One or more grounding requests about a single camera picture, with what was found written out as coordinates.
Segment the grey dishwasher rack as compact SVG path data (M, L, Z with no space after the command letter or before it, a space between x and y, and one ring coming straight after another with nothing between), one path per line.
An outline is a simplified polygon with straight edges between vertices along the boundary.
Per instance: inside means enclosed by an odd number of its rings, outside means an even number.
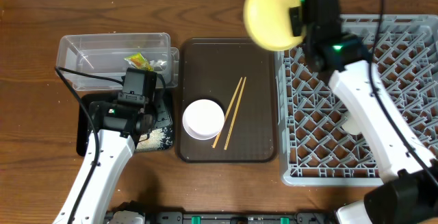
M437 152L437 17L342 16L375 51L381 79L413 133ZM381 185L370 148L342 128L345 106L305 64L300 47L275 55L280 176L288 186Z

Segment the brown serving tray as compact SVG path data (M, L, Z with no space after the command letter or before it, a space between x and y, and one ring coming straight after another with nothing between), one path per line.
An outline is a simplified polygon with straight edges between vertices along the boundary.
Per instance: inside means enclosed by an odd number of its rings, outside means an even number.
M199 99L210 99L226 112L241 77L216 148L214 139L197 140L179 130L176 152L188 163L269 162L276 154L277 111L274 54L247 38L193 38L182 47L181 97L186 109ZM243 84L246 84L227 150L227 134Z

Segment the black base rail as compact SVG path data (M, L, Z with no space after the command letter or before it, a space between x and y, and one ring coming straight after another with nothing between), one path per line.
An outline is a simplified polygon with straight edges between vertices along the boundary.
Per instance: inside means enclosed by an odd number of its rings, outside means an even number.
M145 224L336 224L333 214L299 212L285 214L231 214L158 212L138 216L137 212L108 212L103 223Z

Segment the wooden chopstick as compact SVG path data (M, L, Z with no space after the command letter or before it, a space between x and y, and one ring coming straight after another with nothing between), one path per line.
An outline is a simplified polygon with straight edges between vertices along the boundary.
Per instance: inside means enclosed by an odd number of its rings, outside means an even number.
M226 113L225 113L224 121L226 121L227 118L228 118L228 115L229 115L229 113L230 113L230 111L231 111L231 107L232 107L233 102L234 102L234 100L235 100L235 97L236 97L236 95L237 95L237 91L239 90L240 84L242 83L242 79L243 79L243 77L240 78L240 80L239 80L239 82L238 82L238 84L237 84L237 87L235 88L235 91L234 91L234 93L233 93L233 96L232 96L232 98L231 98L231 100L230 100L230 102L229 102L229 106L228 106L227 111L226 111ZM218 141L219 141L219 138L220 138L221 132L222 132L222 130L220 130L219 133L218 133L218 134L216 135L216 137L215 137L214 143L213 143L213 145L212 145L212 148L213 148L213 149L216 148L216 145L217 145L217 143L218 143Z
M247 77L245 77L244 80L243 80L243 84L242 84L242 87L240 89L239 96L237 98L237 103L236 103L236 107L235 107L235 110L234 110L234 113L233 113L233 117L232 117L232 120L231 120L229 132L227 134L227 139L226 139L226 142L225 142L224 150L227 150L228 146L229 146L229 141L230 141L230 138L231 138L231 135L232 135L232 132L233 132L233 128L234 128L234 125L235 125L235 120L236 120L236 117L237 117L237 113L238 113L238 110L239 110L239 107L240 107L242 95L243 95L243 92L244 92L244 88L245 88L245 84L246 84L246 79L247 79Z

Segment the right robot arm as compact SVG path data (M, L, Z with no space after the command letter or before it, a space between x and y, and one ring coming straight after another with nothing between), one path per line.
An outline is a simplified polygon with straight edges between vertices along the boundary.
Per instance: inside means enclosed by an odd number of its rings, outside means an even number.
M294 35L308 67L346 106L351 129L365 138L381 186L336 211L339 223L421 223L437 216L437 159L420 142L381 84L374 50L343 32L339 0L296 0Z

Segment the clear plastic bin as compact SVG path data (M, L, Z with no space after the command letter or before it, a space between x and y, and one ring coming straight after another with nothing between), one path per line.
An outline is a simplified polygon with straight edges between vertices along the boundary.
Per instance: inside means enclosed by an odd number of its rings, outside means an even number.
M129 63L125 57L141 53L151 60L167 60L162 75L167 88L178 86L179 50L167 33L82 34L62 37L56 65L73 71L120 81Z

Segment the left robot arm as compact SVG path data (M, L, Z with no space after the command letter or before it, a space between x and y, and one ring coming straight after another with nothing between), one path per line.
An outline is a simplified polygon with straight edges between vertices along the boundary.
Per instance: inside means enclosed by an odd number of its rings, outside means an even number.
M156 72L127 69L123 89L88 104L77 101L88 138L83 163L56 223L102 223L119 177L136 149L157 151L173 142L172 112L164 78Z

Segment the white bowl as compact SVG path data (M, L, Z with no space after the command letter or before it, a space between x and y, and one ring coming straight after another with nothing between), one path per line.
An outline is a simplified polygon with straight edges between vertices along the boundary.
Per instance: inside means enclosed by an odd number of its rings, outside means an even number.
M219 104L209 99L192 102L183 112L183 128L197 140L209 140L224 126L224 112Z

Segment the green orange snack wrapper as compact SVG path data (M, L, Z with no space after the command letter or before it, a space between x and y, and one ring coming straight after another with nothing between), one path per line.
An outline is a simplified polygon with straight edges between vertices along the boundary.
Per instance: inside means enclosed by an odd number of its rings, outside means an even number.
M141 53L127 56L124 58L124 60L127 61L130 66L136 69L153 71L153 67L150 65L149 61Z

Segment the yellow plate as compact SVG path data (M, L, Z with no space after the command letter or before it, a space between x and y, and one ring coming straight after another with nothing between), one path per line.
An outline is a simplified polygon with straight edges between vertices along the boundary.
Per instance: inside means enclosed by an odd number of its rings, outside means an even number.
M303 42L305 32L293 35L289 10L300 0L245 0L244 25L251 39L268 51L284 51Z

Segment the white napkin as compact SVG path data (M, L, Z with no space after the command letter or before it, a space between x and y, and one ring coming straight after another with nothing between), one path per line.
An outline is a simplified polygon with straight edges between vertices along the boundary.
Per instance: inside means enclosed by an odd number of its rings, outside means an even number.
M151 60L150 65L155 72L163 72L167 69L168 61L167 60Z

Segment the white cup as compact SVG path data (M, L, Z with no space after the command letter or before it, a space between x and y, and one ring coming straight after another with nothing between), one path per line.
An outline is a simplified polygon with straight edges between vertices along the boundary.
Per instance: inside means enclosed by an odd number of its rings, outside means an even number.
M342 124L342 128L352 135L359 135L361 133L361 130L359 126L357 125L357 122L352 117L351 113L349 111L342 114L342 117L344 119L344 123Z

